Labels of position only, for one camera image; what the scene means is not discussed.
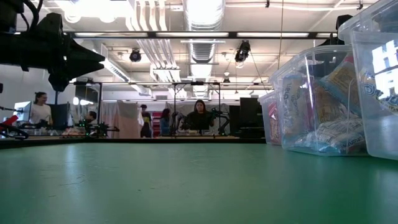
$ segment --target person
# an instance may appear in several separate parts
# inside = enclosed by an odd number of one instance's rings
[[[170,109],[164,109],[160,117],[160,135],[170,134]]]
[[[147,112],[147,105],[141,105],[141,115],[144,120],[144,125],[141,129],[141,137],[145,138],[151,138],[152,137],[152,131],[150,130],[150,127],[152,126],[152,118],[150,116],[150,113]]]
[[[94,111],[89,111],[88,114],[86,114],[85,116],[85,120],[89,124],[94,124],[96,119],[97,119],[97,113],[95,113]]]
[[[35,101],[30,109],[30,122],[39,124],[42,120],[52,125],[51,108],[46,105],[47,94],[44,92],[35,93]]]
[[[206,110],[206,105],[203,100],[198,100],[195,103],[193,112],[188,114],[188,124],[191,130],[209,130],[209,126],[214,126],[214,118]]]

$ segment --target track light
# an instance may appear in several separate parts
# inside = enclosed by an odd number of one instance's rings
[[[235,55],[235,62],[242,63],[249,56],[250,52],[250,44],[248,40],[243,40],[241,46]]]
[[[141,61],[141,54],[139,53],[139,49],[133,49],[130,54],[130,60],[132,62],[139,62]]]

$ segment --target plastic storage bin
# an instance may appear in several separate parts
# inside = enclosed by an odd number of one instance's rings
[[[268,93],[258,99],[262,107],[264,131],[268,144],[280,145],[280,126],[277,112],[275,92]]]
[[[353,31],[398,33],[398,1],[380,0],[369,6],[339,27],[338,38],[350,44]]]
[[[398,34],[352,38],[368,153],[398,160]]]
[[[366,153],[351,46],[303,51],[270,81],[284,149],[324,156]]]

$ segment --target table surface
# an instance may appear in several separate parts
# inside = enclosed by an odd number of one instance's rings
[[[397,223],[398,162],[265,144],[0,150],[0,223]]]

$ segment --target snack bag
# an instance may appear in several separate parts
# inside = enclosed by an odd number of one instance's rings
[[[327,121],[334,121],[344,115],[340,103],[330,95],[318,81],[314,81],[313,99],[315,102],[315,126]]]
[[[304,84],[300,74],[287,75],[282,80],[282,131],[284,141],[299,138],[307,134],[309,129],[308,110],[305,94],[301,86]]]
[[[366,152],[361,118],[338,119],[319,125],[316,131],[296,142],[297,147],[310,147],[317,152],[352,154]]]
[[[361,116],[358,84],[352,55],[347,56],[333,72],[323,77],[319,84],[340,103],[349,108],[352,113]]]
[[[276,101],[268,105],[268,116],[271,130],[271,142],[273,144],[281,144]]]

